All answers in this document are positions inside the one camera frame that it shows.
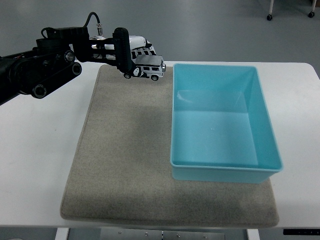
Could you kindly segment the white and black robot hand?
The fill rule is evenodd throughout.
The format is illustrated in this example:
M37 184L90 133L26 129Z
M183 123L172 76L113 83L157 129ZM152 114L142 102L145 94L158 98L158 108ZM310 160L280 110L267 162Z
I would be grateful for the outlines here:
M129 45L133 70L123 74L126 79L136 77L157 81L163 76L163 58L156 54L153 45L146 38L130 35Z

